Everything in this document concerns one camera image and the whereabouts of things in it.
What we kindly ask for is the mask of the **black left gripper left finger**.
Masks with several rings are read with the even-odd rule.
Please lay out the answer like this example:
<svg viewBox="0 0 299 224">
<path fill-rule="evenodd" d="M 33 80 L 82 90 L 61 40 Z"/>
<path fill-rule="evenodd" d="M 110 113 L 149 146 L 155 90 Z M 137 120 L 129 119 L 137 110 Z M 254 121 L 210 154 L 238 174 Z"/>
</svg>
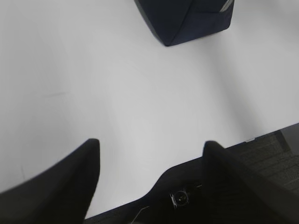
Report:
<svg viewBox="0 0 299 224">
<path fill-rule="evenodd" d="M 0 195 L 2 224 L 82 224 L 100 176 L 100 142 L 88 139 L 40 175 Z"/>
</svg>

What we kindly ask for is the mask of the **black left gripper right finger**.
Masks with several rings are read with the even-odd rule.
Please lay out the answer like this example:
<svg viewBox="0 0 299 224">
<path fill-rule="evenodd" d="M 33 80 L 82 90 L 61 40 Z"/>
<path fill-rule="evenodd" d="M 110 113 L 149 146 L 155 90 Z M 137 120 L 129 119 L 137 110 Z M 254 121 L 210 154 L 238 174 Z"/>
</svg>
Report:
<svg viewBox="0 0 299 224">
<path fill-rule="evenodd" d="M 202 195 L 212 224 L 297 224 L 299 197 L 250 170 L 216 141 L 202 155 Z"/>
</svg>

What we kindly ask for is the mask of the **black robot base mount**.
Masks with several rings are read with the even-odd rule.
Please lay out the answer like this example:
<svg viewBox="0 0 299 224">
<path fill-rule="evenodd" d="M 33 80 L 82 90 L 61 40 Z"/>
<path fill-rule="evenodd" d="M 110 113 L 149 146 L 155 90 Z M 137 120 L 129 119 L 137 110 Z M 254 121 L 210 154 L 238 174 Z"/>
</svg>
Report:
<svg viewBox="0 0 299 224">
<path fill-rule="evenodd" d="M 95 215 L 86 224 L 229 224 L 202 194 L 197 158 L 166 170 L 141 198 Z"/>
</svg>

